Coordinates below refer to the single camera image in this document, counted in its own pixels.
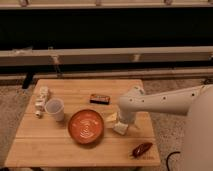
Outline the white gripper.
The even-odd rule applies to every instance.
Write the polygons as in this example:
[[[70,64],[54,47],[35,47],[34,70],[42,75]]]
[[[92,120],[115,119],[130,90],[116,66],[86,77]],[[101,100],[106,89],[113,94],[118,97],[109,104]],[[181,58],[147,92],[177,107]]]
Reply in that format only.
[[[117,115],[118,115],[119,121],[124,124],[133,124],[135,122],[136,113],[127,111],[127,110],[119,110],[118,114],[117,114],[117,112],[115,112],[115,113],[109,115],[105,121],[114,122],[117,120]]]

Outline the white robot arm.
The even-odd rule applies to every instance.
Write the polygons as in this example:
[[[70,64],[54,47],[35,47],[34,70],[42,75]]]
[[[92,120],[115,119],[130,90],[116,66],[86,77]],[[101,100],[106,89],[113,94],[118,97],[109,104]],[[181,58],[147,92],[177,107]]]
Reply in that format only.
[[[124,135],[137,112],[186,115],[178,171],[213,171],[213,84],[147,95],[134,86],[118,100],[113,130]]]

